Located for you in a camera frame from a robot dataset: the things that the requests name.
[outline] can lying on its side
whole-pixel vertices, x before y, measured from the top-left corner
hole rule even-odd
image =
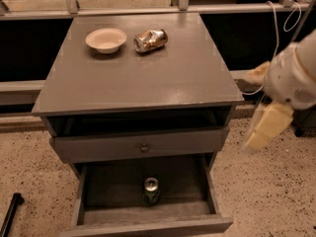
[[[135,36],[134,45],[136,51],[142,53],[161,47],[167,41],[168,36],[166,31],[163,29],[155,29]]]

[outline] can top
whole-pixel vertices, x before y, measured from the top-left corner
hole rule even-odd
[[[144,184],[145,190],[148,192],[155,192],[158,190],[158,180],[155,178],[147,178]]]

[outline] soda can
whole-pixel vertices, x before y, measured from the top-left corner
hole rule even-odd
[[[168,36],[165,30],[148,30],[145,33],[135,36],[134,46],[136,48],[136,51],[143,53],[161,47],[167,41]]]
[[[147,178],[144,182],[143,187],[144,200],[149,204],[153,205],[158,202],[160,196],[158,180],[155,178]]]

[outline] drawer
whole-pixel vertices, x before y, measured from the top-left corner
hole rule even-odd
[[[147,158],[220,151],[229,127],[183,131],[54,137],[50,140],[64,163]]]
[[[143,198],[148,177],[159,183],[154,205]],[[117,160],[84,165],[72,228],[60,237],[193,236],[231,224],[219,212],[203,154]]]

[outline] drawer knob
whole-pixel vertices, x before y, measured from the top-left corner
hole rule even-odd
[[[147,153],[149,151],[149,148],[146,144],[142,144],[140,147],[140,151],[143,153]]]

